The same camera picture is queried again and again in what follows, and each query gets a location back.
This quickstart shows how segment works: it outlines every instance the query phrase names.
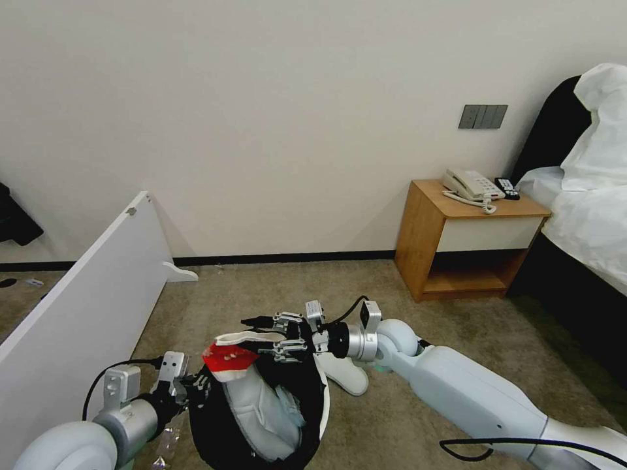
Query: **black remote control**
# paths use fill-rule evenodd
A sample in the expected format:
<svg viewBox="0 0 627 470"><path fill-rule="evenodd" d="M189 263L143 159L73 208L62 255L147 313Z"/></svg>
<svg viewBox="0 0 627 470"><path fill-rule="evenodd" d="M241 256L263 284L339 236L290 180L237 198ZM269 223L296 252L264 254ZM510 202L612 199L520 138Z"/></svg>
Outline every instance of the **black remote control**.
<svg viewBox="0 0 627 470"><path fill-rule="evenodd" d="M514 185L507 178L495 178L494 184L505 193L505 199L518 200L521 195L514 189Z"/></svg>

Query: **bedside table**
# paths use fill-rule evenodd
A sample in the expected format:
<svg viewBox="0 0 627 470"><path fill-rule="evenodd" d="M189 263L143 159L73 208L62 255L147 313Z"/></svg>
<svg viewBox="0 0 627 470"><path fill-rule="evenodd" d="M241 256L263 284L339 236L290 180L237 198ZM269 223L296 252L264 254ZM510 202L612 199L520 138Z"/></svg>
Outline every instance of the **bedside table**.
<svg viewBox="0 0 627 470"><path fill-rule="evenodd" d="M487 215L442 194L439 180L410 184L395 261L416 302L504 296L551 212L521 195Z"/></svg>

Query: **beige carpet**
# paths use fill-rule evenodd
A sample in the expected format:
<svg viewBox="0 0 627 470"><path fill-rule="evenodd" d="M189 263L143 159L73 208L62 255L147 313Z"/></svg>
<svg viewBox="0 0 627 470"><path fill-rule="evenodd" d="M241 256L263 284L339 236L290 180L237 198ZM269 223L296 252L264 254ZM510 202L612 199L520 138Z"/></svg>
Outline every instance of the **beige carpet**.
<svg viewBox="0 0 627 470"><path fill-rule="evenodd" d="M503 375L556 419L617 430L621 429L619 422L627 423L627 392L532 300L415 304L391 261L192 269L199 274L199 282L166 285L134 357L185 351L191 355L191 370L197 370L205 346L218 334L242 329L242 318L283 310L302 312L306 301L319 299L332 319L357 296L366 294L378 302L384 318L402 319L430 342L453 347ZM14 328L21 318L18 313L23 317L61 274L15 275L45 278L46 287L19 283L0 289L2 331L10 329L4 323ZM357 321L357 316L350 320ZM331 384L329 426L308 469L530 468L500 455L481 463L454 460L440 450L438 441L463 434L415 398L401 378L374 369L367 372L370 388L362 397L351 397ZM148 388L154 378L154 373L145 373L142 386ZM144 449L135 469L150 469L157 445L158 440ZM172 470L207 468L195 451L187 423L171 464Z"/></svg>

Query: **light switch panel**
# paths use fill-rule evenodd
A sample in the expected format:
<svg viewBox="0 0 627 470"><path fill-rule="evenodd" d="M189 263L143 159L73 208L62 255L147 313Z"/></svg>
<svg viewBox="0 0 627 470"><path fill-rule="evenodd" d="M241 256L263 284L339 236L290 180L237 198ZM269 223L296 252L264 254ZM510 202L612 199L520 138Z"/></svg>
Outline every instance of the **light switch panel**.
<svg viewBox="0 0 627 470"><path fill-rule="evenodd" d="M499 129L506 111L506 104L467 104L459 129Z"/></svg>

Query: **wall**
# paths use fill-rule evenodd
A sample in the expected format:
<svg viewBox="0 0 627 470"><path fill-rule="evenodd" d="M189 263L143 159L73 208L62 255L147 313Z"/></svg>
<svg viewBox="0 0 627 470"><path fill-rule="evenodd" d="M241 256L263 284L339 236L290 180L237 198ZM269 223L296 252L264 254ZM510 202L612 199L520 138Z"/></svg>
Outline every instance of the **wall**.
<svg viewBox="0 0 627 470"><path fill-rule="evenodd" d="M546 95L627 63L624 0L4 0L0 181L75 260L140 189L174 256L393 249L408 182L501 174ZM460 131L466 103L509 104Z"/></svg>

